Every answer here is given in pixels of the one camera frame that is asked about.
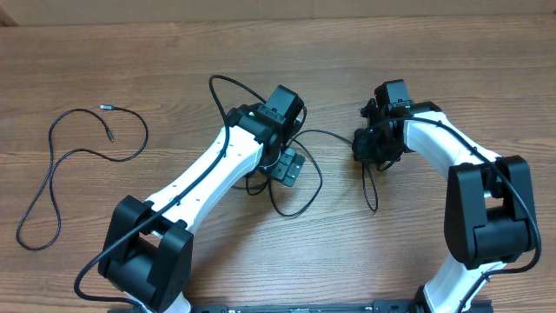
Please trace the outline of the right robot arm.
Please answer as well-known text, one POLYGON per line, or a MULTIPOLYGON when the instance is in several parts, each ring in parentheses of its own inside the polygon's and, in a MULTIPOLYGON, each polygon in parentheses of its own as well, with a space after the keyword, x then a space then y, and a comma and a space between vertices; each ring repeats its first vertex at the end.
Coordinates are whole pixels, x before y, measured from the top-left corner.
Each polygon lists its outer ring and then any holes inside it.
POLYGON ((531 270, 542 252, 527 161, 483 148, 432 102, 416 103, 401 79, 378 86, 354 133, 363 176, 385 171, 405 153, 424 157, 447 181, 447 258, 412 300, 386 300, 389 312, 490 312, 473 299, 493 276, 531 270))

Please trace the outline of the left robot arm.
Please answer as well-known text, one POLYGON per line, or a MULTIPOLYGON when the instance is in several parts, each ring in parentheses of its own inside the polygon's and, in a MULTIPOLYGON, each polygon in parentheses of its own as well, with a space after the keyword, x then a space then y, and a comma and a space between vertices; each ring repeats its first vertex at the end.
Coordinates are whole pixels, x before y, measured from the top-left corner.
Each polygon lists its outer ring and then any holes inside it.
POLYGON ((192 248, 202 220, 242 177, 260 170, 288 187, 303 156, 285 143, 301 127, 304 102, 280 85, 265 103, 243 104, 227 115, 212 145, 172 184, 115 208, 98 271, 133 301, 135 312, 186 312, 183 297, 192 248))

